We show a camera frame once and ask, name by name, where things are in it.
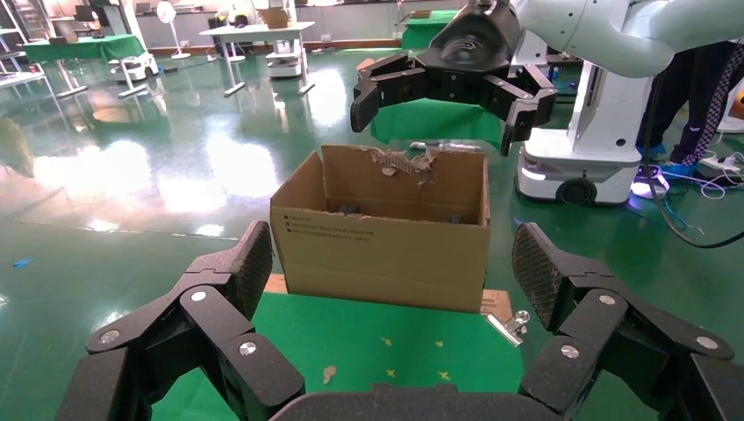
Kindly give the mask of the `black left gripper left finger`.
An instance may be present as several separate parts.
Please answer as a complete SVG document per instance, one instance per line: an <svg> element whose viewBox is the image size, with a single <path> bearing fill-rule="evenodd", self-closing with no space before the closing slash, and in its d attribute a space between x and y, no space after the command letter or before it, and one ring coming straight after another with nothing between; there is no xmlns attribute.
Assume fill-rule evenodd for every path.
<svg viewBox="0 0 744 421"><path fill-rule="evenodd" d="M236 246L197 257L163 296L99 328L59 420L148 420L198 369L240 420L268 420L305 392L304 378L253 324L273 263L268 223Z"/></svg>

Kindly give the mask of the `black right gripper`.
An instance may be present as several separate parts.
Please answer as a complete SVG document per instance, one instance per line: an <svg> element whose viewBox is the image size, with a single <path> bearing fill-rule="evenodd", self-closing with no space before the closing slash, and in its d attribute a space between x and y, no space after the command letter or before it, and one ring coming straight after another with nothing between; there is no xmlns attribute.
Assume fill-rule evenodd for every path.
<svg viewBox="0 0 744 421"><path fill-rule="evenodd" d="M504 124L499 152L530 139L550 121L557 88L534 65L508 75L521 28L508 3L469 3L416 58L393 54L363 62L353 88L350 126L362 132L379 110L422 98L480 103Z"/></svg>

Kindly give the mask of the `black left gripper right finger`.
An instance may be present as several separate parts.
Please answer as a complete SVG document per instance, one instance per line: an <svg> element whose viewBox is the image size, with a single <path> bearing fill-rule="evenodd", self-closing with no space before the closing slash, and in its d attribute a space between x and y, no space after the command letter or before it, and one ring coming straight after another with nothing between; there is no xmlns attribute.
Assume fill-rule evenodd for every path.
<svg viewBox="0 0 744 421"><path fill-rule="evenodd" d="M721 338L637 297L600 260L564 252L535 223L516 231L512 271L551 339L521 395L573 419L604 372L662 420L740 420L743 368Z"/></svg>

